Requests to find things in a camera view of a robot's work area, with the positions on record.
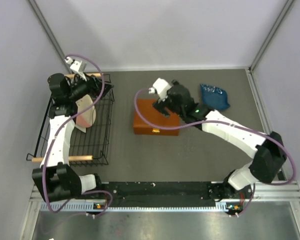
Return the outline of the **cream square plate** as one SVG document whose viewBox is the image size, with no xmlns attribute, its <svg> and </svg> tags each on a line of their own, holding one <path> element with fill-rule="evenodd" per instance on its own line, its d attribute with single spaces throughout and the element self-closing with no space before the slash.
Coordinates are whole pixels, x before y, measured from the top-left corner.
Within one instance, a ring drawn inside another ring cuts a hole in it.
<svg viewBox="0 0 300 240">
<path fill-rule="evenodd" d="M 89 94 L 86 94 L 81 99 L 76 101 L 78 112 L 88 108 L 93 104 L 93 100 Z M 75 119 L 75 127 L 83 133 L 87 132 L 87 129 L 92 127 L 96 120 L 96 109 L 93 105 L 87 111 L 83 112 Z"/>
</svg>

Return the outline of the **aluminium frame rail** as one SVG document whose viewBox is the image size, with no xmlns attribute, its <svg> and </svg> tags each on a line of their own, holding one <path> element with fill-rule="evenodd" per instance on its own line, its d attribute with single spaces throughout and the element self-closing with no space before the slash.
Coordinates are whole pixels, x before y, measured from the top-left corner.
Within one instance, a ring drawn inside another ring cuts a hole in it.
<svg viewBox="0 0 300 240">
<path fill-rule="evenodd" d="M 254 201 L 299 201 L 300 188 L 296 182 L 275 185 L 257 182 L 242 190 L 229 190 L 221 182 L 106 182 L 101 187 L 113 198 L 127 200 L 132 197 L 185 197 L 197 196 L 204 201 L 236 202 L 252 198 Z"/>
</svg>

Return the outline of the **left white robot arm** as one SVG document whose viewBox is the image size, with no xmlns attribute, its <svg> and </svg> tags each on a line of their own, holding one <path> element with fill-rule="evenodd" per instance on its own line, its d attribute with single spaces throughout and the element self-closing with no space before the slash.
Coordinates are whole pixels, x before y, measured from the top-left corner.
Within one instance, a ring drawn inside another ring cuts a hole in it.
<svg viewBox="0 0 300 240">
<path fill-rule="evenodd" d="M 32 171 L 34 184 L 47 204 L 78 198 L 86 192 L 99 198 L 104 191 L 99 176 L 79 176 L 71 168 L 70 143 L 77 117 L 91 109 L 113 86 L 103 76 L 86 73 L 76 73 L 73 78 L 55 73 L 47 83 L 52 99 L 49 137 L 40 166 Z"/>
</svg>

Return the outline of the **blue leaf dish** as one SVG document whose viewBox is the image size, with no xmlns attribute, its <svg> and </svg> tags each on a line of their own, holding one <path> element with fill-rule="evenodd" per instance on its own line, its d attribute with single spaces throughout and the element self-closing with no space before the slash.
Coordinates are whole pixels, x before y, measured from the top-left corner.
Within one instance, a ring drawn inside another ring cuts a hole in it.
<svg viewBox="0 0 300 240">
<path fill-rule="evenodd" d="M 228 94 L 224 89 L 209 84 L 200 84 L 200 91 L 202 102 L 209 107 L 218 111 L 224 111 L 230 107 Z"/>
</svg>

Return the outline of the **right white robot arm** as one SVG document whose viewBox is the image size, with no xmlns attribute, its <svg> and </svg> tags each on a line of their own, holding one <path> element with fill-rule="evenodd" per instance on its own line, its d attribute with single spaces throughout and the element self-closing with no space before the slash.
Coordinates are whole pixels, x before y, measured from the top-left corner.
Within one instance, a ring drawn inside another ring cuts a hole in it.
<svg viewBox="0 0 300 240">
<path fill-rule="evenodd" d="M 175 113 L 186 124 L 196 123 L 199 130 L 236 146 L 252 159 L 224 179 L 223 192 L 227 197 L 235 198 L 244 187 L 256 182 L 271 184 L 285 163 L 287 157 L 278 146 L 283 142 L 280 134 L 245 131 L 242 125 L 218 110 L 195 102 L 189 90 L 178 81 L 168 83 L 158 78 L 148 92 L 158 96 L 153 107 L 162 115 L 169 117 L 170 113 Z"/>
</svg>

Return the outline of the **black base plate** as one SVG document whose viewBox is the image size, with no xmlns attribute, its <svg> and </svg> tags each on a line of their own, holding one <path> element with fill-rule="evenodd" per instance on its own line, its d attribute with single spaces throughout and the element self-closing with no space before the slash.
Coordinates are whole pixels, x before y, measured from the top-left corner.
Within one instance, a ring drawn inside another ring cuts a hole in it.
<svg viewBox="0 0 300 240">
<path fill-rule="evenodd" d="M 162 181 L 162 182 L 108 182 L 100 190 L 111 193 L 112 207 L 213 207 L 222 200 L 240 202 L 248 200 L 252 188 L 237 191 L 222 182 Z"/>
</svg>

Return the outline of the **pink floral round plate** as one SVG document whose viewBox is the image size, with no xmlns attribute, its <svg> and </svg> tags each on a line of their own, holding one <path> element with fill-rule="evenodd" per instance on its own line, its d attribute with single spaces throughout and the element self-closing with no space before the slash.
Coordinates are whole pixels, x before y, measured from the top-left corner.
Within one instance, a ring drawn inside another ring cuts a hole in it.
<svg viewBox="0 0 300 240">
<path fill-rule="evenodd" d="M 89 128 L 95 122 L 95 109 L 92 107 L 76 117 L 75 126 L 77 128 Z"/>
</svg>

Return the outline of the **brown jewelry box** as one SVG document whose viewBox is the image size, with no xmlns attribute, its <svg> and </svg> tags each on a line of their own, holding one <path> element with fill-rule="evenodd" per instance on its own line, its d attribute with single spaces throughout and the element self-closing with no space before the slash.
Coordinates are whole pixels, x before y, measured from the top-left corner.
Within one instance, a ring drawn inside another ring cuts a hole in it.
<svg viewBox="0 0 300 240">
<path fill-rule="evenodd" d="M 161 127 L 178 127 L 180 125 L 180 118 L 177 114 L 168 111 L 169 117 L 165 117 L 159 113 L 154 107 L 155 99 L 138 98 L 137 106 L 140 113 L 152 124 Z M 156 135 L 156 136 L 178 136 L 179 130 L 163 130 L 154 128 L 145 123 L 137 111 L 134 112 L 133 132 L 136 135 Z"/>
</svg>

